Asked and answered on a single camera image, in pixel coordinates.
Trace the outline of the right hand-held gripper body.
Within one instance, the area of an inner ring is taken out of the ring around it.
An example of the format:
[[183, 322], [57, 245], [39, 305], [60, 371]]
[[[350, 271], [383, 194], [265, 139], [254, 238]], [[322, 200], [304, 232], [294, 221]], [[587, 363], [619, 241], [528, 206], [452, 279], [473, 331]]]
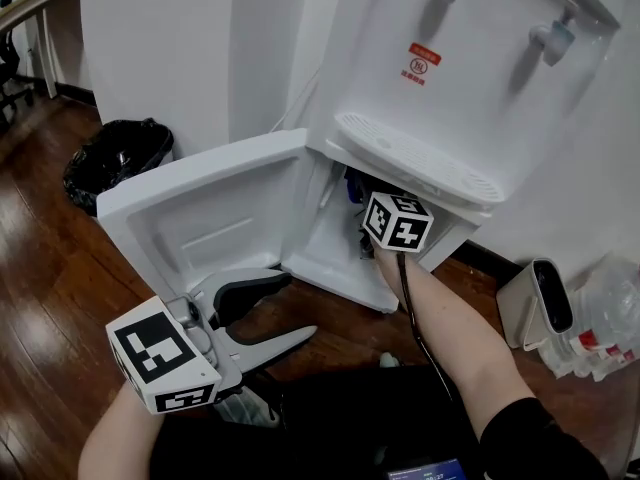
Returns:
[[373, 192], [363, 228], [383, 249], [418, 253], [423, 250], [433, 223], [433, 214], [418, 199]]

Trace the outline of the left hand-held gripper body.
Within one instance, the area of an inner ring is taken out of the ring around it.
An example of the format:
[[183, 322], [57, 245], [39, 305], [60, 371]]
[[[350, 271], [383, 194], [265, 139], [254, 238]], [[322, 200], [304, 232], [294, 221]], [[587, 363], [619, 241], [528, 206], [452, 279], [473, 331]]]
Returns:
[[152, 414], [211, 404], [242, 373], [188, 295], [157, 296], [106, 325], [118, 366]]

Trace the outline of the blue cloth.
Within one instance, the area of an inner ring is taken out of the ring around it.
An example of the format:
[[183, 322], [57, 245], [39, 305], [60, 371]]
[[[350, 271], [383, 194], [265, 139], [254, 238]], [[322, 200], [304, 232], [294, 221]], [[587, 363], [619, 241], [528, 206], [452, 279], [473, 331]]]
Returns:
[[347, 167], [344, 173], [344, 179], [346, 180], [347, 184], [347, 194], [349, 200], [354, 204], [361, 204], [362, 192], [359, 188], [359, 173], [351, 167]]

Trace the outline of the white water dispenser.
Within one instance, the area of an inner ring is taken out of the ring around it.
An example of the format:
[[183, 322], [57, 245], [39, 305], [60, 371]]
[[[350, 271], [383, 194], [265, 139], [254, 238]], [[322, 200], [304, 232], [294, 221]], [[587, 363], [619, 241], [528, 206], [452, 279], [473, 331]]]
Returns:
[[[344, 173], [412, 195], [433, 214], [419, 252], [438, 266], [507, 201], [549, 151], [593, 80], [628, 0], [573, 0], [575, 40], [548, 66], [529, 30], [561, 0], [330, 0], [302, 31], [321, 35], [299, 103], [249, 86], [253, 54], [230, 57], [228, 137], [98, 198], [112, 242], [163, 299], [209, 275], [278, 265], [382, 312], [396, 307]], [[334, 116], [354, 112], [442, 150], [497, 184], [505, 200], [468, 203], [352, 144]]]

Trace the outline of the person's left forearm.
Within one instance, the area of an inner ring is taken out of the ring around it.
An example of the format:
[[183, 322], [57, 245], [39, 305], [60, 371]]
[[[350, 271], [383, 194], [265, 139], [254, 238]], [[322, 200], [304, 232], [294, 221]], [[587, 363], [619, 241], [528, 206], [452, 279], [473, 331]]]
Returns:
[[164, 423], [124, 383], [87, 438], [78, 480], [149, 480], [152, 452]]

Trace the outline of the person's right forearm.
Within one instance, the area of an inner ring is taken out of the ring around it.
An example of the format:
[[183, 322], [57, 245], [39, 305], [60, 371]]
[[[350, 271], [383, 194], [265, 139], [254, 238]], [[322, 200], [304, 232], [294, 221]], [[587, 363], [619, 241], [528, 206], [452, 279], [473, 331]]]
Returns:
[[398, 254], [380, 247], [374, 254], [389, 287], [413, 310], [421, 337], [457, 388], [478, 437], [509, 404], [535, 398], [504, 339], [473, 307], [412, 258], [404, 259], [402, 280]]

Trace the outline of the white drip tray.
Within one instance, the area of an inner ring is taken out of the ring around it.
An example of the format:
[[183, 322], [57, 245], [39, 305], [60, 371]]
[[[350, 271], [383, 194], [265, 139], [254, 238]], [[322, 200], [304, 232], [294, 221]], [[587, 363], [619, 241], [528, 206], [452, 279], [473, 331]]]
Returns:
[[503, 190], [489, 178], [411, 135], [354, 112], [334, 119], [352, 144], [424, 184], [480, 206], [505, 200]]

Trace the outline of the beige slim waste bin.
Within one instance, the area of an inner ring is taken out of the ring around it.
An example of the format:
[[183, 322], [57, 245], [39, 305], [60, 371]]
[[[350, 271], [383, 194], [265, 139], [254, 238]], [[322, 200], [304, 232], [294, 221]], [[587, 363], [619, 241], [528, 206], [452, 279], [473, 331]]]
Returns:
[[556, 264], [533, 259], [496, 294], [504, 337], [512, 349], [531, 351], [571, 329], [574, 314]]

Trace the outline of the black trash bag bin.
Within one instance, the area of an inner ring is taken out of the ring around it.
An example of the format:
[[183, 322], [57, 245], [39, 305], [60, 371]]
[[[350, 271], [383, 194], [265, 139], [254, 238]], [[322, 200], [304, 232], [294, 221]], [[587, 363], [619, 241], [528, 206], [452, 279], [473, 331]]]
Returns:
[[110, 121], [67, 164], [64, 191], [76, 207], [95, 218], [100, 194], [158, 167], [173, 145], [170, 129], [152, 118]]

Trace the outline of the black screen device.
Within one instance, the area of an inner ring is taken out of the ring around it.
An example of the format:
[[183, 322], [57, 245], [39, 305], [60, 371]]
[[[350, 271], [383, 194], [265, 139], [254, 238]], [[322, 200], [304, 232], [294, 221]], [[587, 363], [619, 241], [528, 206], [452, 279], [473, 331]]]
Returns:
[[389, 471], [386, 480], [467, 480], [457, 459], [404, 467]]

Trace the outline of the clear bag of bottles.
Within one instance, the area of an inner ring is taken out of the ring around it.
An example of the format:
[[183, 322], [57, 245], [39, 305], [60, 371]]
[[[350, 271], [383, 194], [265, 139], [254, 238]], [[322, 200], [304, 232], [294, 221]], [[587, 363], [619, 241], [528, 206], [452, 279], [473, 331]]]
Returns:
[[569, 291], [574, 323], [538, 354], [559, 379], [600, 382], [640, 358], [640, 263], [608, 253]]

